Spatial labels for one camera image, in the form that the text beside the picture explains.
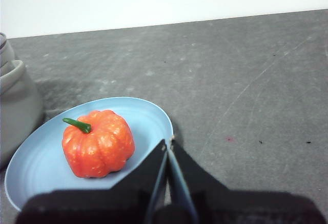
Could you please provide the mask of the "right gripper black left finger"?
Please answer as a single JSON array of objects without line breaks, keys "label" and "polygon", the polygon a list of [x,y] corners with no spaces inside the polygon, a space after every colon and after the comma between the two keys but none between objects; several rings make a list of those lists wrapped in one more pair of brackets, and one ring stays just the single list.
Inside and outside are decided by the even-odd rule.
[{"label": "right gripper black left finger", "polygon": [[148,223],[164,189],[164,140],[110,189],[58,190],[28,200],[16,223]]}]

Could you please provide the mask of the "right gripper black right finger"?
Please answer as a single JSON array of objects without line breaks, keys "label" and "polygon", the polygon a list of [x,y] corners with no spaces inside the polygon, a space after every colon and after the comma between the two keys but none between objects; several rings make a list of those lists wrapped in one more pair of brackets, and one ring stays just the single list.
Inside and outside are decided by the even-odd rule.
[{"label": "right gripper black right finger", "polygon": [[232,190],[204,170],[177,142],[174,170],[199,223],[325,223],[309,198],[287,192]]}]

